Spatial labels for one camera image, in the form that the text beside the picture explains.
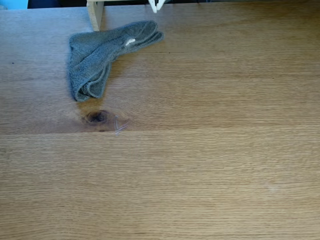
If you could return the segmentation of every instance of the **white plastic part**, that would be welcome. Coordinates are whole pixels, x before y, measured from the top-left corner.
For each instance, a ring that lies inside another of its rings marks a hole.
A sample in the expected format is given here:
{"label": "white plastic part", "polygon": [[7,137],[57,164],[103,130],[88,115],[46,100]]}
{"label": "white plastic part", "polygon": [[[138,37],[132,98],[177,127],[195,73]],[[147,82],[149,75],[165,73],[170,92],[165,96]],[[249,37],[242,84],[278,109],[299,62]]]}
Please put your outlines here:
{"label": "white plastic part", "polygon": [[156,14],[157,13],[157,7],[155,0],[148,0],[149,4],[151,5],[152,11]]}
{"label": "white plastic part", "polygon": [[156,10],[159,11],[162,6],[164,5],[166,0],[159,0],[158,4],[156,5]]}

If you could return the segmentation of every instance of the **table surface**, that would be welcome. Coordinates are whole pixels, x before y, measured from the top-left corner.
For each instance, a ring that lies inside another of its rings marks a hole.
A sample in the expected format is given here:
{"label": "table surface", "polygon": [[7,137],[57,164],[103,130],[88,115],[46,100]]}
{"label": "table surface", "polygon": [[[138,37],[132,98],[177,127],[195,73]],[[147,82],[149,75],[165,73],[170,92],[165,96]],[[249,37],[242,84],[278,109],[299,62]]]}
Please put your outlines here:
{"label": "table surface", "polygon": [[84,103],[66,62],[86,8],[2,12],[0,239],[320,239],[319,12],[107,7],[102,29],[155,20],[165,40]]}

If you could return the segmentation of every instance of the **wood knot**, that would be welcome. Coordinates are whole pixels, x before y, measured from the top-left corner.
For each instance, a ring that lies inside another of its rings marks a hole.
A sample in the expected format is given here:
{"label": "wood knot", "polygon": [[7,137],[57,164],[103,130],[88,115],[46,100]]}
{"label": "wood knot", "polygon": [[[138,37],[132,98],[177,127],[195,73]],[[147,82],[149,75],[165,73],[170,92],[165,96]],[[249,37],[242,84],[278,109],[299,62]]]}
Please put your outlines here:
{"label": "wood knot", "polygon": [[106,124],[109,121],[109,113],[105,110],[89,112],[84,118],[84,122],[89,125]]}

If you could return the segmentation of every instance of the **gray towel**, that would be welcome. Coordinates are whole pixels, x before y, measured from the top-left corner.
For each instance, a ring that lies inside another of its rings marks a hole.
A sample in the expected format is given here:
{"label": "gray towel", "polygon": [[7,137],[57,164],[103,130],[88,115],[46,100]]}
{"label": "gray towel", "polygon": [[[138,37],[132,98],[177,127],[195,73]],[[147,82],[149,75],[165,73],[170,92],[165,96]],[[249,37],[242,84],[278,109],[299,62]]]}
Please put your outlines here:
{"label": "gray towel", "polygon": [[118,56],[160,42],[164,34],[154,21],[140,21],[109,31],[77,33],[70,38],[68,66],[74,99],[101,98],[111,64]]}

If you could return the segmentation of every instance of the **wooden table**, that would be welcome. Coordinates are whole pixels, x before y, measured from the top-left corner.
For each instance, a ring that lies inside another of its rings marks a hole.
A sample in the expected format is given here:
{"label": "wooden table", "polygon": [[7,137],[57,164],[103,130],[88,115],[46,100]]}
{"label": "wooden table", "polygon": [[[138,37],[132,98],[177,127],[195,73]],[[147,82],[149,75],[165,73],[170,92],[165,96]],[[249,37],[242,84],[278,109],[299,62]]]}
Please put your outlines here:
{"label": "wooden table", "polygon": [[2,12],[0,239],[320,239],[319,12],[107,7],[102,29],[155,20],[165,40],[84,103],[66,63],[87,9]]}

